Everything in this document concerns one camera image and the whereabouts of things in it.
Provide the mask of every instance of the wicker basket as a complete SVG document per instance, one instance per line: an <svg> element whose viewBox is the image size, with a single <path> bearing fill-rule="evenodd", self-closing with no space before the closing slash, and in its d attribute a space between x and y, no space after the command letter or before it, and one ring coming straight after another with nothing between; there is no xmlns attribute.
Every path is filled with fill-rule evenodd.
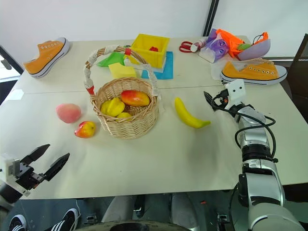
<svg viewBox="0 0 308 231"><path fill-rule="evenodd" d="M98 51L95 51L86 62L84 69L86 75L85 87L90 94L90 100L94 106L93 110L99 118L104 130L108 131L112 136L123 139L138 138L146 134L153 127L157 120L157 96L153 94L153 88L150 83L135 77L114 79L102 86L95 94L94 85L90 79L90 67L94 64L97 57L106 54L105 50L108 50L108 53L113 51L127 51L127 49L120 46L118 46L115 50L110 50L108 47L102 48ZM136 52L129 50L129 53L142 64L147 64L147 62ZM132 117L129 118L115 118L103 114L100 111L102 103L113 99L114 97L119 97L121 92L124 90L138 90L146 93L150 98L150 104L144 107L133 107L126 105L124 112L128 112L132 115Z"/></svg>

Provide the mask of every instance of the person's leg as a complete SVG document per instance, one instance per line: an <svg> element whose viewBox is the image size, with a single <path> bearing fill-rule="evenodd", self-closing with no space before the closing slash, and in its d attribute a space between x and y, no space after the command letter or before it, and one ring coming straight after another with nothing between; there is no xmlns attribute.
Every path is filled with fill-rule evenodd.
<svg viewBox="0 0 308 231"><path fill-rule="evenodd" d="M172 194L171 219L173 224L183 226L192 231L199 230L196 211L184 192Z"/></svg>
<svg viewBox="0 0 308 231"><path fill-rule="evenodd" d="M45 231L73 231L76 229L78 224L79 213L77 209L71 208L64 215L63 219L46 229Z"/></svg>
<svg viewBox="0 0 308 231"><path fill-rule="evenodd" d="M12 218L9 231L26 231L27 223L23 215L16 215Z"/></svg>
<svg viewBox="0 0 308 231"><path fill-rule="evenodd" d="M110 203L101 222L132 220L134 196L116 196Z"/></svg>

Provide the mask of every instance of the yellow fruit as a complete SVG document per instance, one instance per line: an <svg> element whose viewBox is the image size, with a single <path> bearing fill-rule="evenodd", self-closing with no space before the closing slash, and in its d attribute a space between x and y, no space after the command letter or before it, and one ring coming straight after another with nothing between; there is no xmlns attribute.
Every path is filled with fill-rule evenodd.
<svg viewBox="0 0 308 231"><path fill-rule="evenodd" d="M131 117L131 114L127 112L122 112L117 116L117 118L129 118L129 117Z"/></svg>
<svg viewBox="0 0 308 231"><path fill-rule="evenodd" d="M178 116L181 120L190 127L193 128L202 128L206 125L209 125L211 121L203 121L193 117L185 108L184 103L180 98L176 98L175 101L175 109L177 110Z"/></svg>
<svg viewBox="0 0 308 231"><path fill-rule="evenodd" d="M101 105L101 112L103 113L103 114L107 114L107 109L108 109L108 107L109 107L109 104L111 103L111 100L107 100L107 101L105 101L102 105Z"/></svg>
<svg viewBox="0 0 308 231"><path fill-rule="evenodd" d="M118 114L124 111L125 104L117 97L113 98L108 105L107 115L116 117Z"/></svg>

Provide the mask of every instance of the yellow box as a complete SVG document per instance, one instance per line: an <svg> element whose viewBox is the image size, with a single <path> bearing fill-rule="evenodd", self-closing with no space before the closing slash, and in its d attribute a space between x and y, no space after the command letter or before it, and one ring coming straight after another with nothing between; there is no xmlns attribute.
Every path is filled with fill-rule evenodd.
<svg viewBox="0 0 308 231"><path fill-rule="evenodd" d="M162 68L168 43L169 38L139 34L130 48L141 55L152 67ZM151 47L158 48L158 51L150 51ZM133 64L138 64L133 57L129 56L129 59Z"/></svg>

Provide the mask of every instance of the white table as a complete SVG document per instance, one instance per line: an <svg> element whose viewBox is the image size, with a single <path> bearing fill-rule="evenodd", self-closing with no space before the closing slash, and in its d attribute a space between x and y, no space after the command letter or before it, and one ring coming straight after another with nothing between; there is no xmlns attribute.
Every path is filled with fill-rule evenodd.
<svg viewBox="0 0 308 231"><path fill-rule="evenodd" d="M134 140L113 138L99 125L89 95L84 90L81 72L89 51L106 44L74 43L75 48L53 67L50 75L32 79L23 74L15 85L15 89L25 92L22 99L6 101L0 106L2 153L22 158L37 146L50 143L44 156L32 164L37 173L45 172L59 156L71 153L61 172L50 182L43 182L32 190L28 199L232 188L238 180L242 163L241 151L233 139L237 126L229 114L213 112L203 96L204 90L215 95L224 89L223 86L208 75L201 78L202 72L193 72L187 65L193 73L189 81L187 78L181 81L176 74L174 80L168 81L171 88L167 88L165 80L159 81L165 111L148 134ZM190 58L199 58L175 53L175 63L178 64L180 57L187 62ZM75 80L72 74L69 75L69 70L76 74ZM109 78L94 77L95 85L102 85ZM266 87L247 85L246 91L246 103L277 121L272 130L277 140L277 168L282 184L308 182L308 126L300 113L280 84ZM212 124L202 129L183 124L174 109L175 97L182 98L193 115L209 119ZM59 120L55 107L61 103L79 105L83 114L81 119L74 124ZM93 138L74 136L74 130L84 120L97 123L98 130Z"/></svg>

